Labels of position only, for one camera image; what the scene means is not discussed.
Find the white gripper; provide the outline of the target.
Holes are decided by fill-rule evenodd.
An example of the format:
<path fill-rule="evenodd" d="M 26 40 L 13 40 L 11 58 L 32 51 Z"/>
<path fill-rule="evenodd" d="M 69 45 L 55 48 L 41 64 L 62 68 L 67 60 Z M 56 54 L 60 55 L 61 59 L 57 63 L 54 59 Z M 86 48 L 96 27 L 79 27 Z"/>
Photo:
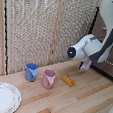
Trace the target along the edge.
<path fill-rule="evenodd" d="M 91 66 L 91 63 L 92 63 L 91 60 L 81 62 L 81 65 L 79 66 L 79 68 L 82 69 L 82 70 L 87 70 Z"/>

